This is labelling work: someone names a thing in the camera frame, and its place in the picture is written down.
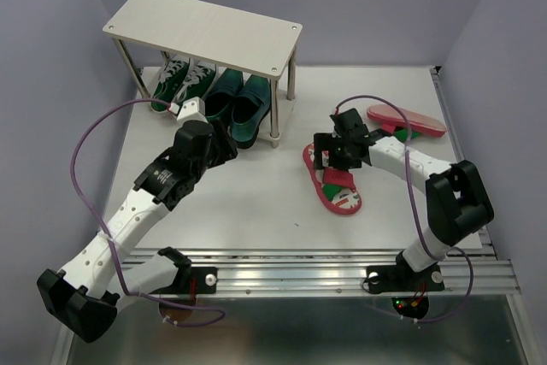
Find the green canvas sneaker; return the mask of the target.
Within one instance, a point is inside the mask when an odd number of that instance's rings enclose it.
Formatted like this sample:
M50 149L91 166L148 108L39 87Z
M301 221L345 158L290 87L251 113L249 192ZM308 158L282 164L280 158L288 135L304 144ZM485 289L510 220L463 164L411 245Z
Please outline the green canvas sneaker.
M215 82L217 66L207 62L198 62L185 76L182 86L176 92L173 103L182 104L194 97L203 98Z
M174 99L176 93L182 87L183 80L188 74L193 60L187 56L176 55L159 73L158 83L153 98L162 103L151 103L154 112L162 113L168 109L168 104Z

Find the colourful pink slide sandal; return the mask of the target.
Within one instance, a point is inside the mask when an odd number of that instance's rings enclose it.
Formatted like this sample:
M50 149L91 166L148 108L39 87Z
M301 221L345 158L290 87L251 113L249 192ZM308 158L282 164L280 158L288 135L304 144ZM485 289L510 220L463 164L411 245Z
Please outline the colourful pink slide sandal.
M362 198L356 189L353 175L327 166L329 157L321 152L323 169L315 168L315 147L303 149L303 161L321 203L335 215L353 215L362 207Z

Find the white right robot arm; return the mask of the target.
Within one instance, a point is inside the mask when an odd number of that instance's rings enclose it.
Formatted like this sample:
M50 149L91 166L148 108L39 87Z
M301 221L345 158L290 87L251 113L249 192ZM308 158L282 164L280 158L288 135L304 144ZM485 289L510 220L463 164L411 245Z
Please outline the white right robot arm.
M383 128L369 130L356 109L331 116L332 132L318 132L304 152L317 193L326 185L356 189L350 170L367 164L406 181L409 191L426 198L427 226L392 265L370 266L368 292L413 291L425 286L441 291L433 280L438 263L467 236L494 218L494 210L476 166L467 160L450 163L408 147Z

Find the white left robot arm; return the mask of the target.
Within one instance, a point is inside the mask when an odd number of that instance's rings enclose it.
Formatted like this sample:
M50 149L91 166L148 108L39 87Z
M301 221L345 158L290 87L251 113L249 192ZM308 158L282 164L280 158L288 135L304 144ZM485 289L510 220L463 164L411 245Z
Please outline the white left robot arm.
M125 260L144 235L192 193L210 169L237 155L220 121L186 121L166 148L134 181L126 199L93 240L70 262L46 269L37 280L46 310L86 343L101 338L116 316L137 297L158 291L194 296L212 292L208 272L192 272L191 260L173 247L123 272Z

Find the green leather loafer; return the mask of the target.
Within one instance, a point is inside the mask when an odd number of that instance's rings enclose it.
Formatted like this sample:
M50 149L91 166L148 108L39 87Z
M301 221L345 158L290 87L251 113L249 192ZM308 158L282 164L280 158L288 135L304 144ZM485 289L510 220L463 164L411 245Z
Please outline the green leather loafer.
M244 86L243 73L227 68L208 92L205 103L205 116L208 122L229 122L235 97Z
M251 75L233 100L231 135L239 149L249 149L256 141L260 125L271 108L268 79Z

